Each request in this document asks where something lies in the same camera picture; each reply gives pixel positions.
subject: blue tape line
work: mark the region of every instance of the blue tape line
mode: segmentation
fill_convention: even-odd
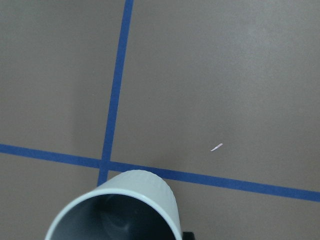
[[[268,185],[249,181],[241,181],[223,177],[201,175],[196,173],[188,173],[182,171],[167,170],[155,167],[133,165],[121,162],[110,162],[109,170],[116,172],[125,172],[129,170],[140,169],[152,172],[161,178],[178,180],[194,184],[202,184],[220,188],[241,190],[246,192],[273,195],[285,198],[307,200],[320,202],[320,192],[308,191],[283,186]]]
[[[0,144],[0,153],[11,154],[21,157],[48,160],[64,164],[73,164],[84,167],[96,168],[100,167],[100,160],[95,158],[73,156],[63,153],[50,151],[35,150],[25,147]]]
[[[19,146],[0,144],[0,153],[16,155],[21,157],[53,161],[58,163],[72,164],[98,169],[100,160],[89,157],[73,156],[69,154],[56,153],[50,151],[42,151]],[[161,169],[156,167],[134,165],[122,162],[110,161],[108,163],[109,170],[116,172],[125,172],[134,169],[146,170],[157,174],[161,178],[177,180],[182,182],[208,185],[220,188],[241,190],[252,193],[273,195],[285,198],[307,200],[320,202],[320,192],[289,188],[283,186],[268,185],[249,181],[241,181],[223,177],[208,176],[196,173],[174,171]]]
[[[121,30],[118,42],[118,49],[115,60],[113,82],[110,96],[110,104],[108,111],[108,118],[106,121],[105,137],[102,149],[101,165],[98,176],[97,185],[101,185],[107,180],[108,177],[108,164],[111,158],[112,145],[114,141],[117,111],[120,97],[121,81],[124,71],[126,49],[131,21],[132,8],[134,5],[133,0],[126,0],[123,9]]]

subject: small debris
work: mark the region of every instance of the small debris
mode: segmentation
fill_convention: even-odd
[[[214,150],[217,150],[223,145],[223,143],[220,143],[218,146],[216,146],[214,149],[211,149],[210,152],[213,152]]]

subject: black object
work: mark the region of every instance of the black object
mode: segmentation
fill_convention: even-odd
[[[182,236],[182,240],[196,240],[196,239],[195,239],[195,235],[193,232],[184,231],[183,236]]]

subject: blue tape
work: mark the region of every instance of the blue tape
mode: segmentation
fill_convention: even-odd
[[[115,60],[114,74],[113,74],[109,111],[108,111],[108,117],[106,122],[103,149],[102,149],[101,165],[100,165],[97,185],[101,185],[102,183],[104,183],[108,177],[108,171],[109,171],[108,164],[111,158],[112,145],[113,145],[114,135],[115,135],[121,81],[122,81],[122,75],[124,71],[126,49],[127,49],[127,42],[128,42],[133,5],[134,5],[133,0],[126,0],[124,4],[121,30],[120,30],[118,49],[117,49],[116,60]]]
[[[110,162],[109,170],[116,172],[125,172],[129,170],[146,170],[158,175],[164,179],[183,181],[194,184],[202,184],[226,189],[241,190],[246,192],[273,195],[285,198],[307,200],[320,202],[320,192],[308,191],[283,186],[268,185],[249,181],[241,181],[223,177],[201,175],[196,173],[188,173],[182,171],[174,171],[148,166],[133,165],[121,162]]]
[[[100,167],[100,160],[95,158],[73,156],[63,153],[56,153],[50,151],[35,150],[19,146],[11,146],[0,144],[0,153],[11,154],[21,157],[41,159],[47,161],[53,161],[64,164],[73,164],[84,167],[96,168]]]
[[[73,156],[69,154],[42,151],[19,146],[0,144],[0,153],[11,154],[21,157],[53,161],[58,163],[72,164],[98,169],[100,160],[89,157]],[[320,192],[275,186],[269,184],[241,181],[223,177],[208,176],[196,173],[161,169],[156,167],[134,165],[122,162],[109,161],[108,169],[116,172],[125,172],[134,169],[146,170],[157,174],[161,178],[182,182],[208,185],[220,188],[241,190],[252,193],[273,195],[285,198],[320,202]]]

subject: gray floor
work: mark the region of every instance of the gray floor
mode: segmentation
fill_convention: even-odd
[[[1,1],[0,144],[101,157],[123,7]],[[319,192],[319,12],[311,0],[136,0],[111,160]],[[98,169],[0,159],[3,239],[43,239],[97,184]],[[317,202],[166,181],[197,240],[320,236]]]

